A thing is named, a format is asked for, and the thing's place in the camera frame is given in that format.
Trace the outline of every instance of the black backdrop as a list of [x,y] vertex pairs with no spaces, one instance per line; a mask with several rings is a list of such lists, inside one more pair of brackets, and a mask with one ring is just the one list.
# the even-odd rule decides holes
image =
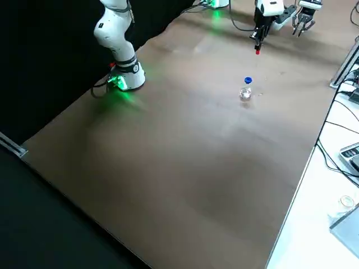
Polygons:
[[[159,35],[193,0],[130,0],[135,49]],[[93,28],[98,0],[13,0],[1,5],[0,132],[22,144],[108,72]]]

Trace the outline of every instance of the cable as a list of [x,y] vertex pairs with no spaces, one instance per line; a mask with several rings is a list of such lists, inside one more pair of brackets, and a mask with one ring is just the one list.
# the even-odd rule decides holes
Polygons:
[[358,187],[359,188],[359,184],[358,183],[356,183],[353,179],[351,179],[349,176],[353,176],[353,177],[359,177],[359,176],[356,176],[356,175],[352,175],[352,174],[350,174],[350,173],[348,173],[348,172],[345,172],[345,171],[343,171],[342,169],[340,169],[340,167],[335,163],[335,161],[332,159],[332,157],[330,157],[330,155],[327,153],[327,151],[325,150],[325,148],[323,147],[323,144],[320,142],[320,139],[318,139],[318,142],[319,142],[319,144],[317,143],[317,145],[319,145],[320,147],[321,147],[321,151],[322,151],[322,153],[325,153],[327,156],[328,156],[328,158],[330,159],[330,161],[334,164],[334,166],[337,168],[336,170],[338,170],[339,172],[341,172],[351,183],[353,183],[356,187]]
[[[206,0],[202,0],[200,1],[198,4],[193,4],[192,6],[190,6],[189,8],[186,8],[185,10],[183,10],[181,12],[181,14],[183,13],[201,13],[201,12],[204,12],[206,11],[207,9],[210,9],[212,8],[212,6],[210,5],[212,3],[212,0],[211,1],[206,1]],[[196,7],[203,7],[203,9],[199,10],[199,11],[190,11]]]
[[98,85],[94,85],[93,88],[100,88],[102,86],[105,86],[107,84],[107,80],[104,83],[98,84]]
[[355,6],[353,7],[352,11],[350,12],[350,22],[352,24],[354,24],[355,26],[359,27],[358,24],[356,24],[354,21],[353,21],[353,13],[354,13],[354,10],[359,13],[359,10],[358,10],[358,5],[359,5],[359,1],[355,4]]
[[348,131],[351,131],[351,132],[356,133],[356,134],[359,135],[359,132],[354,131],[354,130],[351,130],[351,129],[349,129],[349,128],[345,127],[345,126],[342,126],[342,125],[340,125],[340,124],[337,124],[337,123],[334,123],[334,122],[329,122],[329,121],[327,121],[327,120],[326,120],[325,122],[328,122],[328,123],[330,123],[330,124],[332,124],[332,125],[335,125],[335,126],[338,126],[338,127],[342,127],[342,128],[344,128],[344,129],[346,129],[346,130],[348,130]]
[[[321,154],[322,154],[323,157],[324,157],[326,167],[327,167],[329,170],[331,170],[331,171],[334,171],[334,172],[337,172],[337,173],[341,173],[340,170],[338,170],[338,169],[336,169],[336,168],[333,168],[333,167],[331,167],[331,166],[328,164],[328,160],[327,160],[327,158],[326,158],[326,154],[324,153],[324,151],[323,151],[323,149],[322,149],[323,144],[322,144],[322,145],[319,145],[319,144],[317,143],[316,146],[319,148]],[[353,174],[351,174],[351,173],[349,173],[349,172],[345,172],[345,171],[343,171],[343,172],[344,172],[347,176],[359,178],[359,175],[353,175]]]
[[358,117],[354,114],[353,111],[350,110],[349,107],[347,107],[346,105],[344,105],[342,102],[339,102],[338,100],[334,100],[334,102],[340,103],[340,105],[342,105],[343,107],[345,107],[350,113],[352,113],[352,115],[356,118],[356,120],[359,122]]
[[236,23],[234,22],[234,19],[233,19],[233,16],[232,16],[232,4],[231,4],[231,0],[229,0],[229,16],[231,18],[231,21],[232,21],[232,24],[235,28],[237,28],[239,31],[244,31],[244,32],[253,32],[253,31],[257,31],[259,29],[257,28],[254,28],[254,29],[242,29],[242,28],[239,28]]

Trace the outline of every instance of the white table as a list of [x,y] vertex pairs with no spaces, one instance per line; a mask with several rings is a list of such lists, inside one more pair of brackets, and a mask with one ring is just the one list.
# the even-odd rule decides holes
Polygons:
[[[353,91],[343,84],[338,91]],[[359,105],[347,96],[335,98],[359,117]],[[359,122],[343,106],[334,102],[328,121],[359,132]],[[320,141],[338,166],[348,171],[338,157],[340,149],[359,142],[359,134],[325,123]],[[329,170],[318,149],[314,147],[298,185],[296,195],[268,260],[267,269],[339,269],[359,268],[359,259],[330,233],[328,212],[342,196],[359,202],[359,189],[344,175]]]

